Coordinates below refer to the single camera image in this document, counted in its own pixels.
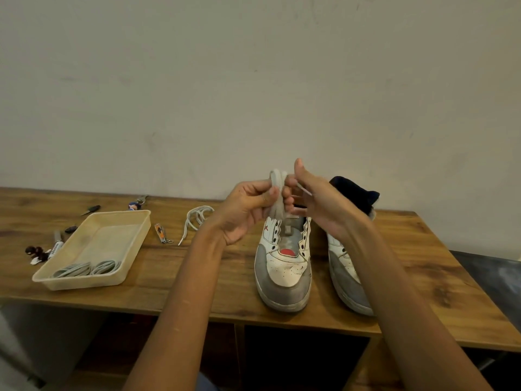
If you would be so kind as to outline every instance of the keychain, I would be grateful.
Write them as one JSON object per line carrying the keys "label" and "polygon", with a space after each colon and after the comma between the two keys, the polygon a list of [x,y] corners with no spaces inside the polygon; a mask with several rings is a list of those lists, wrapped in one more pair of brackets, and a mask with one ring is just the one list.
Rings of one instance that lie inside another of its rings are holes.
{"label": "keychain", "polygon": [[156,230],[157,235],[160,237],[161,243],[167,244],[167,243],[173,243],[173,240],[167,240],[165,236],[165,230],[163,230],[163,227],[160,223],[156,223],[154,225],[154,229]]}

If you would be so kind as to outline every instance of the sneaker sole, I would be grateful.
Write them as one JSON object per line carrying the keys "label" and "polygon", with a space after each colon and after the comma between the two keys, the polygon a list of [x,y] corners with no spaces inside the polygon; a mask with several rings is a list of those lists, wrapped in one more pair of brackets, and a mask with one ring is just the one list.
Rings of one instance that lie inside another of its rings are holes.
{"label": "sneaker sole", "polygon": [[262,291],[262,289],[260,289],[261,286],[259,285],[259,282],[257,280],[257,275],[255,275],[255,284],[257,285],[257,292],[259,293],[262,302],[264,302],[266,306],[277,311],[283,311],[285,313],[296,313],[297,311],[304,309],[307,305],[307,301],[309,300],[309,293],[311,292],[311,284],[309,284],[309,289],[307,290],[306,295],[300,302],[296,302],[293,304],[280,304],[277,302],[273,302],[270,298],[264,295],[264,292]]}
{"label": "sneaker sole", "polygon": [[329,266],[329,274],[331,275],[331,281],[333,281],[333,286],[335,287],[336,294],[338,297],[342,300],[342,302],[345,303],[347,307],[349,307],[351,310],[358,314],[367,315],[370,317],[374,317],[373,309],[362,306],[359,303],[356,303],[353,299],[351,299],[349,296],[345,294],[345,292],[342,290],[338,282],[336,281],[335,274],[331,270],[331,266]]}

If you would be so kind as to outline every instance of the grey suede panel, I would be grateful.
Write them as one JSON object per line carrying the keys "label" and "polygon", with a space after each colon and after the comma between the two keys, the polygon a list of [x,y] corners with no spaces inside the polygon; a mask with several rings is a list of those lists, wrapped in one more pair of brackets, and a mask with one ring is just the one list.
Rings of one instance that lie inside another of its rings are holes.
{"label": "grey suede panel", "polygon": [[259,244],[255,256],[255,275],[263,294],[278,304],[288,305],[300,302],[311,288],[311,264],[307,264],[300,280],[293,287],[281,287],[269,277],[266,263],[266,249]]}
{"label": "grey suede panel", "polygon": [[344,265],[342,265],[338,257],[332,251],[329,251],[329,266],[333,269],[336,281],[340,288],[342,288],[344,294],[349,296],[349,298],[354,302],[370,308],[371,306],[367,300],[364,289],[353,277],[351,277],[351,275],[349,275]]}

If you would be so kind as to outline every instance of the white wall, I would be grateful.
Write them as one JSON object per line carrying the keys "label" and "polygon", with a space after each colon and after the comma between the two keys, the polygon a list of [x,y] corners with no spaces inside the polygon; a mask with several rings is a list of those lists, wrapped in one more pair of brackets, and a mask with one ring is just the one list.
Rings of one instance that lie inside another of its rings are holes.
{"label": "white wall", "polygon": [[521,1],[1,0],[0,185],[222,198],[343,175],[521,251]]}

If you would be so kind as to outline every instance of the marker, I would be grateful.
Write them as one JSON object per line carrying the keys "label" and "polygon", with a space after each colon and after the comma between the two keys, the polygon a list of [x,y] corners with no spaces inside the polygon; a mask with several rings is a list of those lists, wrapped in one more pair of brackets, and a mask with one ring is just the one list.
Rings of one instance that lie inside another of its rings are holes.
{"label": "marker", "polygon": [[54,231],[54,240],[56,242],[54,243],[53,249],[49,252],[49,259],[51,259],[60,248],[62,248],[62,245],[63,245],[62,234],[60,233],[59,230]]}

